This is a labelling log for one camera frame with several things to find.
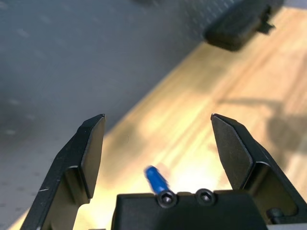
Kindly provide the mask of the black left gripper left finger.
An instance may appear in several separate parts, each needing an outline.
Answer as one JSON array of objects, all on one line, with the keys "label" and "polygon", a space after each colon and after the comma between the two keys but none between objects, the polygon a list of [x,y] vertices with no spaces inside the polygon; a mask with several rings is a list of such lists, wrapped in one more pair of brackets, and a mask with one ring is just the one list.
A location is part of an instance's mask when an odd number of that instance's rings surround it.
[{"label": "black left gripper left finger", "polygon": [[21,229],[73,229],[80,206],[94,196],[104,128],[104,114],[80,125],[54,158]]}]

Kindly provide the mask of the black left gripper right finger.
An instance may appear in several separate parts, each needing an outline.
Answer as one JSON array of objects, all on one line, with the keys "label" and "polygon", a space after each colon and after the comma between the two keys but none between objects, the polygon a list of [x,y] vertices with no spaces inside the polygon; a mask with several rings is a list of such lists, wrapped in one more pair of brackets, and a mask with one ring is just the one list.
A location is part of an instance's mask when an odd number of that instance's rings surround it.
[{"label": "black left gripper right finger", "polygon": [[212,114],[219,158],[234,190],[244,190],[262,215],[277,208],[281,217],[298,216],[300,195],[268,151],[247,128],[229,117]]}]

